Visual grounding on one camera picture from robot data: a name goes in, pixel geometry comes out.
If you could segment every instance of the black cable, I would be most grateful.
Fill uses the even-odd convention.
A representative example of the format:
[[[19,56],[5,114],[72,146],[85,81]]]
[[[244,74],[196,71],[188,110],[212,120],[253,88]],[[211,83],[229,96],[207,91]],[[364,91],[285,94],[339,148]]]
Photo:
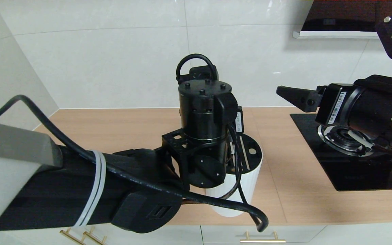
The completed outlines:
[[[234,170],[235,170],[235,184],[223,196],[218,197],[219,199],[228,199],[228,198],[230,198],[235,193],[235,191],[237,190],[237,188],[238,188],[238,186],[240,184],[240,181],[241,181],[241,168],[239,168],[239,166],[237,164],[237,161],[236,161],[236,158],[235,158]],[[182,200],[182,204],[183,205],[186,205],[186,204],[198,204],[198,203],[199,202],[195,202],[195,201],[188,200],[188,199],[183,199]]]
[[[182,68],[182,66],[185,64],[185,62],[187,62],[187,61],[189,61],[191,59],[201,59],[201,60],[205,61],[207,63],[207,65],[208,65],[208,67],[210,68],[211,79],[213,79],[213,80],[218,80],[219,79],[217,77],[216,68],[214,67],[214,65],[212,64],[210,59],[207,58],[207,56],[204,56],[203,54],[189,54],[188,56],[185,56],[184,58],[182,58],[182,60],[178,63],[178,66],[176,67],[176,80],[178,82],[181,79],[181,68]]]
[[[84,157],[87,160],[90,160],[92,163],[95,163],[96,159],[93,154],[76,144],[70,138],[68,138],[63,132],[61,132],[48,118],[47,116],[34,104],[31,99],[24,95],[17,95],[10,99],[3,107],[0,108],[0,116],[5,113],[13,104],[17,101],[21,100],[24,102],[27,107],[31,110],[31,112],[39,119],[39,121],[53,134],[58,138],[62,143],[64,143],[68,148],[72,149],[73,151],[77,152],[79,155]],[[134,183],[138,183],[142,186],[163,191],[169,194],[173,194],[179,197],[183,197],[189,200],[197,201],[200,203],[205,203],[208,205],[218,206],[222,208],[229,208],[238,211],[243,211],[258,217],[261,222],[257,225],[257,230],[262,232],[269,224],[269,220],[267,216],[258,208],[251,206],[249,204],[240,203],[231,200],[223,200],[214,197],[208,197],[201,194],[193,193],[190,191],[184,191],[181,189],[177,189],[171,186],[165,186],[160,183],[151,183],[149,181],[144,180],[143,178],[139,178],[134,176],[119,167],[115,166],[112,162],[107,163],[107,170],[110,172],[117,174],[118,176],[129,180]]]
[[[243,153],[244,149],[240,148],[240,144],[238,144],[238,136],[237,136],[234,124],[229,124],[228,128],[229,128],[229,131],[231,132],[231,136],[232,136],[233,142],[235,144],[235,153],[239,157],[238,160],[235,162],[235,164],[240,165],[240,169],[242,169],[243,163],[241,160],[244,160],[244,153]],[[244,196],[243,189],[241,188],[240,183],[238,184],[238,192],[240,194],[241,201],[247,205],[247,200],[246,200],[246,197]],[[261,225],[260,221],[258,220],[258,218],[255,215],[252,215],[251,213],[249,213],[249,215],[257,227]]]
[[[59,139],[59,141],[64,143],[70,149],[78,152],[78,154],[84,157],[85,159],[92,162],[96,162],[96,159],[92,153],[88,152],[87,150],[79,146],[77,143],[75,143],[69,137],[67,137],[63,132],[61,132],[61,130],[59,130],[59,128],[56,127],[48,119],[48,117],[39,109],[39,107],[37,107],[37,105],[25,95],[14,96],[8,102],[6,102],[0,108],[0,116],[18,101],[24,102],[27,105],[27,107],[31,110],[31,112],[37,117],[37,119],[39,119],[39,121],[43,124],[43,126],[45,126],[57,139]]]

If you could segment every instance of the black induction cooktop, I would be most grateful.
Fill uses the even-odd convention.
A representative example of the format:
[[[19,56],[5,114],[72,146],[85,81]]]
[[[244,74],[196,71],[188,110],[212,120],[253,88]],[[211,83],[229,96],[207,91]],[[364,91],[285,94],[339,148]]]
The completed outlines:
[[[392,156],[375,152],[354,157],[333,149],[317,133],[315,115],[291,114],[291,118],[337,191],[392,189]]]

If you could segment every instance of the white cylindrical base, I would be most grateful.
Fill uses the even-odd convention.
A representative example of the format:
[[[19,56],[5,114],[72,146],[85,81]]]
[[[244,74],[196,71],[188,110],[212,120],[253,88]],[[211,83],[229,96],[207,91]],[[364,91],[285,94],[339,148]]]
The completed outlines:
[[[258,174],[261,169],[263,158],[261,157],[260,164],[252,171],[241,175],[241,188],[243,189],[243,194],[246,197],[246,201],[248,204],[252,202],[252,197],[254,195],[255,185],[257,184]],[[233,186],[235,185],[235,175],[227,174],[225,177],[225,182],[219,186],[214,188],[206,189],[205,192],[207,196],[210,197],[221,197],[225,193],[227,193]],[[234,194],[228,198],[228,200],[232,201],[241,201],[240,193],[238,189],[234,192]],[[243,211],[233,210],[229,208],[221,208],[217,206],[211,206],[216,213],[224,216],[224,217],[235,217],[243,213]]]

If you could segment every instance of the wooden countertop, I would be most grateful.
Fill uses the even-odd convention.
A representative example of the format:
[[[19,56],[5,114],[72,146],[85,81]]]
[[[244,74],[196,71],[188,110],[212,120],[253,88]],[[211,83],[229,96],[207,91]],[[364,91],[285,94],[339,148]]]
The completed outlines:
[[[245,108],[245,133],[263,148],[264,159],[252,205],[271,225],[392,222],[392,190],[334,189],[290,113],[294,107]],[[180,128],[178,109],[59,110],[51,120],[86,149],[112,153],[155,149],[161,135]],[[39,132],[48,132],[43,126]],[[203,189],[192,191],[204,194]],[[211,206],[182,205],[169,225],[252,225],[247,214],[226,218]]]

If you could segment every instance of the black cylindrical actuator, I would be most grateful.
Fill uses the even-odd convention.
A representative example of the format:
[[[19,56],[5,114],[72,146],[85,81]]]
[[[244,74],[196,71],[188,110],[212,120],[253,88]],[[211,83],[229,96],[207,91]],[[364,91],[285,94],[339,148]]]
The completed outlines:
[[[220,185],[227,161],[227,124],[235,120],[238,109],[232,87],[205,79],[183,82],[178,90],[182,136],[193,146],[215,143],[188,158],[190,183],[201,188]]]

